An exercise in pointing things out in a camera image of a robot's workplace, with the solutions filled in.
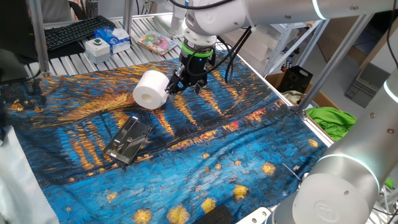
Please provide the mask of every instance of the green cloth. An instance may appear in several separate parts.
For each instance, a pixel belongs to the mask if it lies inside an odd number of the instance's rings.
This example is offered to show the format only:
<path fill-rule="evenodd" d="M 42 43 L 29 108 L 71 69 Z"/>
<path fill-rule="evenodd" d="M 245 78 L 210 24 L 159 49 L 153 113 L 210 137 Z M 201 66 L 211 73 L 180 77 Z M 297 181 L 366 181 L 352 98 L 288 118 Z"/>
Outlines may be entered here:
<path fill-rule="evenodd" d="M 386 185 L 388 188 L 392 189 L 392 188 L 394 187 L 394 181 L 393 181 L 390 177 L 388 177 L 387 180 L 386 180 L 385 185 Z"/>
<path fill-rule="evenodd" d="M 334 141 L 344 137 L 356 122 L 356 118 L 353 115 L 327 106 L 321 108 L 310 108 L 307 110 L 307 114 Z"/>

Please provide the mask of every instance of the wire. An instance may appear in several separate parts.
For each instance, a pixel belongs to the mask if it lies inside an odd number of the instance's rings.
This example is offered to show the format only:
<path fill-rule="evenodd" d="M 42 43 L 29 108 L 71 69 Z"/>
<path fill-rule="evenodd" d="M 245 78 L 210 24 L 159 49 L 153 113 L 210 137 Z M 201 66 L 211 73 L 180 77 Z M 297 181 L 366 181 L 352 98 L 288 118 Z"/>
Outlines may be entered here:
<path fill-rule="evenodd" d="M 23 82 L 31 81 L 32 79 L 37 78 L 40 74 L 41 74 L 41 71 L 40 71 L 40 69 L 39 69 L 39 71 L 37 71 L 37 73 L 36 73 L 33 77 L 27 78 L 27 79 L 24 80 Z"/>
<path fill-rule="evenodd" d="M 246 34 L 249 33 L 249 32 L 251 33 L 251 27 L 249 27 L 249 28 L 243 33 L 243 35 L 242 35 L 241 38 L 237 41 L 237 43 L 236 43 L 235 46 L 232 48 L 232 50 L 231 50 L 230 52 L 228 52 L 228 54 L 227 54 L 220 62 L 218 62 L 218 63 L 217 63 L 213 68 L 211 68 L 210 70 L 205 71 L 205 72 L 200 73 L 200 74 L 194 74 L 194 73 L 192 73 L 192 72 L 190 71 L 190 69 L 189 69 L 189 64 L 190 64 L 190 62 L 191 62 L 193 56 L 195 56 L 195 54 L 197 54 L 199 51 L 205 50 L 205 49 L 212 49 L 212 47 L 202 47 L 202 48 L 196 50 L 196 51 L 190 56 L 190 58 L 189 58 L 188 61 L 187 61 L 187 66 L 185 67 L 185 69 L 187 69 L 188 74 L 191 75 L 191 76 L 201 76 L 201 75 L 209 74 L 210 72 L 214 71 L 216 68 L 218 68 L 218 67 L 219 67 L 219 66 L 220 66 L 220 65 L 221 65 L 221 64 L 222 64 L 222 63 L 235 51 L 235 49 L 238 47 L 238 44 L 240 44 L 240 42 L 245 38 Z"/>
<path fill-rule="evenodd" d="M 178 6 L 178 7 L 181 7 L 181 8 L 183 8 L 183 9 L 202 10 L 202 9 L 210 9 L 210 8 L 212 8 L 212 7 L 220 6 L 220 5 L 222 5 L 222 4 L 228 3 L 228 2 L 233 1 L 233 0 L 219 1 L 219 2 L 216 2 L 216 3 L 214 3 L 214 4 L 207 5 L 207 6 L 186 6 L 186 5 L 183 5 L 183 4 L 179 4 L 179 3 L 175 2 L 174 0 L 169 0 L 169 1 L 170 1 L 173 5 Z"/>
<path fill-rule="evenodd" d="M 22 83 L 25 83 L 25 82 L 28 82 L 28 81 L 31 81 L 31 80 L 37 78 L 40 74 L 41 74 L 41 71 L 39 69 L 39 71 L 33 77 L 26 78 L 20 82 L 16 82 L 16 81 L 21 80 L 21 79 L 4 81 L 4 82 L 0 82 L 0 85 L 19 85 L 19 84 L 22 84 Z"/>
<path fill-rule="evenodd" d="M 153 6 L 153 5 L 154 5 L 154 3 L 152 2 L 152 3 L 150 4 L 149 11 L 148 11 L 148 9 L 145 11 L 145 15 L 146 15 L 147 13 L 150 13 L 150 12 L 151 12 L 152 6 Z"/>
<path fill-rule="evenodd" d="M 398 209 L 395 210 L 394 214 L 392 214 L 392 217 L 390 218 L 390 220 L 386 224 L 390 224 L 391 221 L 394 219 L 394 217 L 397 215 L 397 213 L 398 213 Z"/>
<path fill-rule="evenodd" d="M 138 0 L 136 0 L 137 3 L 137 15 L 139 15 L 139 5 L 138 5 Z"/>
<path fill-rule="evenodd" d="M 385 211 L 382 211 L 382 210 L 378 210 L 377 208 L 373 208 L 374 210 L 376 210 L 376 211 L 378 211 L 378 212 L 381 212 L 381 213 L 383 213 L 383 214 L 385 214 L 385 215 L 393 215 L 393 216 L 396 216 L 397 214 L 390 214 L 390 213 L 387 213 L 387 212 L 385 212 Z"/>
<path fill-rule="evenodd" d="M 226 50 L 229 52 L 229 46 L 230 46 L 230 45 L 227 44 L 220 36 L 217 36 L 217 39 L 218 39 L 222 44 L 224 44 Z M 233 60 L 233 59 L 232 59 L 232 55 L 230 55 L 230 56 L 229 56 L 229 63 L 231 63 L 232 60 Z M 231 75 L 229 76 L 229 78 L 228 78 L 228 72 L 229 72 L 229 70 L 226 70 L 226 71 L 225 71 L 225 75 L 224 75 L 224 80 L 225 80 L 225 83 L 227 83 L 227 84 L 231 81 L 232 76 L 234 75 L 234 64 L 233 64 L 233 63 L 231 64 Z"/>
<path fill-rule="evenodd" d="M 392 59 L 394 59 L 394 62 L 396 63 L 396 67 L 398 68 L 397 59 L 396 59 L 394 53 L 392 52 L 391 45 L 390 45 L 390 33 L 391 33 L 391 27 L 392 27 L 392 24 L 394 23 L 394 19 L 395 19 L 395 15 L 396 15 L 396 6 L 397 6 L 397 0 L 394 0 L 394 5 L 392 7 L 392 15 L 391 15 L 391 20 L 390 20 L 390 26 L 389 26 L 388 31 L 387 31 L 387 46 L 388 46 L 388 49 L 390 50 Z"/>
<path fill-rule="evenodd" d="M 251 34 L 251 29 L 249 30 L 248 34 L 246 34 L 246 36 L 244 37 L 244 39 L 242 40 L 242 42 L 240 43 L 240 45 L 238 46 L 238 48 L 235 50 L 235 53 L 234 53 L 234 55 L 232 56 L 232 59 L 229 61 L 229 64 L 228 64 L 228 66 L 227 66 L 227 68 L 226 68 L 226 74 L 229 72 L 229 68 L 231 68 L 231 67 L 233 66 L 235 57 L 238 55 L 238 52 L 239 52 L 239 51 L 241 50 L 241 48 L 243 47 L 244 43 L 245 43 L 245 42 L 247 41 L 247 39 L 249 38 L 250 34 Z M 227 82 L 227 79 L 225 78 L 225 83 L 228 84 L 228 83 L 231 81 L 231 79 L 232 79 L 232 71 L 231 71 L 231 76 L 230 76 L 228 82 Z"/>

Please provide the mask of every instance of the black keyboard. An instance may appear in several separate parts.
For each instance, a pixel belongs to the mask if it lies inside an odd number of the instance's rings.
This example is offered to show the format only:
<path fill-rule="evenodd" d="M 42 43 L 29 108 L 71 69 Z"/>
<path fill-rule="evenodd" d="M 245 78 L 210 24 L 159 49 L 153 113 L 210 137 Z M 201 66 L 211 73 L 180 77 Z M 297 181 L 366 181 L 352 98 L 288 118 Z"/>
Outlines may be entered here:
<path fill-rule="evenodd" d="M 45 43 L 47 44 L 47 50 L 54 50 L 92 36 L 94 35 L 94 30 L 102 27 L 115 27 L 115 25 L 103 16 L 96 16 L 59 29 L 46 30 Z"/>

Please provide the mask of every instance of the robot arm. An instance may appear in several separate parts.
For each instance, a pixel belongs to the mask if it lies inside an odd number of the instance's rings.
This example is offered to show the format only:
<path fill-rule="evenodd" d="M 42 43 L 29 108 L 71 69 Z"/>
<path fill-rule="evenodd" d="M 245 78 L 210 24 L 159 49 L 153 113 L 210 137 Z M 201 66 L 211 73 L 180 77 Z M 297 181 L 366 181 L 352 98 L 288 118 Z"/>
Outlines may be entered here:
<path fill-rule="evenodd" d="M 220 2 L 223 3 L 219 6 L 197 10 L 197 7 L 209 7 Z M 171 99 L 189 86 L 195 86 L 195 92 L 199 93 L 200 88 L 207 84 L 205 65 L 208 57 L 214 54 L 216 35 L 261 24 L 305 22 L 381 12 L 391 8 L 392 0 L 189 0 L 188 6 L 179 6 L 189 8 L 185 17 L 188 28 L 184 33 L 180 54 L 182 66 L 174 71 L 165 89 Z"/>
<path fill-rule="evenodd" d="M 190 1 L 205 6 L 217 0 Z M 221 35 L 241 27 L 358 16 L 390 10 L 391 0 L 233 0 L 205 10 L 188 10 L 187 26 L 202 35 Z"/>
<path fill-rule="evenodd" d="M 207 83 L 204 67 L 216 36 L 260 24 L 304 22 L 390 10 L 393 0 L 224 0 L 189 9 L 180 61 L 165 89 L 171 95 Z M 217 0 L 190 0 L 207 6 Z M 194 52 L 201 50 L 200 55 Z M 266 224 L 362 224 L 390 171 L 398 163 L 398 71 L 385 82 L 349 133 L 317 162 L 298 192 L 285 199 Z"/>

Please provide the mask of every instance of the toilet paper roll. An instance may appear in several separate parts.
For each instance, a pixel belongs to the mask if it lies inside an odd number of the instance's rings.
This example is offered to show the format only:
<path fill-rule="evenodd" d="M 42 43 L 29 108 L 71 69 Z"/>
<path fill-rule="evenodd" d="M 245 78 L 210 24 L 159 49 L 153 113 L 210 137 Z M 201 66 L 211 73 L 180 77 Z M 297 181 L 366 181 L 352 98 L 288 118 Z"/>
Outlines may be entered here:
<path fill-rule="evenodd" d="M 169 79 L 161 72 L 146 71 L 139 80 L 132 96 L 138 105 L 154 110 L 167 101 L 168 94 L 164 91 Z"/>

